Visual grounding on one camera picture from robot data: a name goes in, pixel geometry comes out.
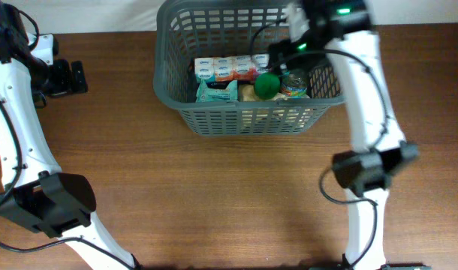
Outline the small tin can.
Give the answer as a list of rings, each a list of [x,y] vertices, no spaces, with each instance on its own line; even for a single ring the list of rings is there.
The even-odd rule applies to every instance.
[[[280,92],[290,98],[300,98],[306,93],[308,84],[304,76],[289,73],[282,79]]]

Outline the green lid jar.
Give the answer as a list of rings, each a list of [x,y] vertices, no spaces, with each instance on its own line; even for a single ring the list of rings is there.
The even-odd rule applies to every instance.
[[[255,95],[261,100],[271,100],[280,89],[280,79],[274,73],[263,73],[255,80]]]

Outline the brown paper pouch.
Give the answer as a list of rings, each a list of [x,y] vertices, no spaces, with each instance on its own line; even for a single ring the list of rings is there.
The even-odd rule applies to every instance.
[[[253,85],[242,85],[238,88],[239,101],[256,102],[262,101],[255,95]],[[300,111],[298,109],[274,109],[270,112],[268,109],[246,109],[242,111],[242,121],[244,126],[251,124],[257,126],[276,125],[277,122],[287,122],[293,124],[298,122],[307,122],[312,115],[311,109],[302,109],[302,116],[299,120],[297,117]]]

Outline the multipack of tissue packets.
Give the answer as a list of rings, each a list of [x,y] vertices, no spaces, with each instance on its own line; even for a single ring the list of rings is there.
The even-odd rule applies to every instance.
[[[198,82],[253,81],[267,72],[268,54],[196,58],[194,73]]]

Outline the teal snack wrapper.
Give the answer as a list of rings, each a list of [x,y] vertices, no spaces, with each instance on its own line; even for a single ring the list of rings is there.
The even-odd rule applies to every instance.
[[[238,82],[205,82],[202,80],[198,86],[196,102],[236,101],[238,98]]]

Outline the grey plastic shopping basket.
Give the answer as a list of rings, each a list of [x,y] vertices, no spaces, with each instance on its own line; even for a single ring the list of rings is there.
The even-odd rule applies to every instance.
[[[248,54],[251,37],[261,26],[269,28],[255,41],[257,53],[287,38],[288,25],[276,22],[287,4],[283,0],[165,1],[156,19],[153,89],[158,99],[177,110],[201,136],[307,131],[330,107],[345,101],[328,61],[309,72],[306,98],[278,101],[198,103],[197,82],[190,70],[196,58]]]

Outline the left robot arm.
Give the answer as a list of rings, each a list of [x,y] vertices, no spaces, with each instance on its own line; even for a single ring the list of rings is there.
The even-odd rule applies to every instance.
[[[93,269],[138,269],[97,216],[87,178],[62,172],[47,145],[37,109],[88,86],[83,64],[58,58],[57,40],[29,34],[28,19],[0,1],[0,216],[70,246]]]

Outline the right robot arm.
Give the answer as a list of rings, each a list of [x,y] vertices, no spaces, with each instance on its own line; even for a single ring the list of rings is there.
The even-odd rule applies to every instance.
[[[345,98],[352,149],[335,154],[318,180],[327,200],[348,208],[340,268],[388,269],[383,239],[390,186],[419,151],[396,119],[369,7],[365,1],[292,1],[282,22],[289,39],[270,56],[270,69],[308,70],[327,59]]]

